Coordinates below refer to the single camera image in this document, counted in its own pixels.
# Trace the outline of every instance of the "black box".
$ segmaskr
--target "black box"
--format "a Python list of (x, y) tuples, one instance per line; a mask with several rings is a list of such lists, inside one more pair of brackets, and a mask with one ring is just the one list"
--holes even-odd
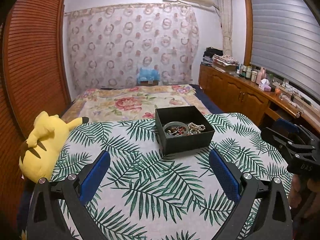
[[(205, 131), (199, 134), (167, 138), (163, 127), (169, 122), (183, 122), (205, 126)], [(209, 146), (214, 129), (195, 106), (181, 106), (156, 109), (156, 127), (163, 147), (163, 154), (184, 152)]]

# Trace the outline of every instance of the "hand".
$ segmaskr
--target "hand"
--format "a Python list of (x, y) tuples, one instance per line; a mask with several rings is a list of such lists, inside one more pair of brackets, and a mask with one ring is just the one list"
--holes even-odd
[[(314, 199), (312, 205), (310, 208), (305, 212), (304, 218), (307, 218), (308, 216), (311, 216), (315, 213), (317, 213), (320, 210), (320, 181), (314, 181), (312, 179), (308, 180), (307, 183), (308, 188), (313, 191), (317, 192), (316, 198)], [(291, 182), (291, 188), (288, 196), (289, 205), (292, 208), (297, 208), (297, 206), (301, 202), (301, 196), (300, 196), (300, 179), (298, 175), (293, 175), (292, 182)]]

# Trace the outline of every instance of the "yellow plush toy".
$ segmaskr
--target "yellow plush toy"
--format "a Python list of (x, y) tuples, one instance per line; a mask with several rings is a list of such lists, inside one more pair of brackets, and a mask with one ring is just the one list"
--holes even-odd
[(58, 115), (41, 112), (34, 121), (34, 129), (21, 146), (19, 167), (22, 174), (35, 183), (43, 177), (50, 180), (70, 131), (88, 121), (88, 117), (79, 117), (65, 123)]

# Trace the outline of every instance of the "grey roller blind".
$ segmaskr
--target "grey roller blind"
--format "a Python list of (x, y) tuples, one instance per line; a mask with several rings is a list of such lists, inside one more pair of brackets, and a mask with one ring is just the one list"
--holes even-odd
[(251, 63), (320, 100), (320, 27), (303, 0), (252, 0)]

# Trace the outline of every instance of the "curtain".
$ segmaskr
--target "curtain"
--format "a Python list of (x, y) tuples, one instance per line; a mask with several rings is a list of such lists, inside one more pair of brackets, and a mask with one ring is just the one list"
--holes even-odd
[(218, 0), (222, 25), (223, 54), (232, 56), (232, 7), (231, 0)]
[(184, 4), (120, 4), (68, 16), (68, 56), (78, 93), (130, 88), (140, 68), (164, 84), (190, 83), (199, 43), (193, 9)]

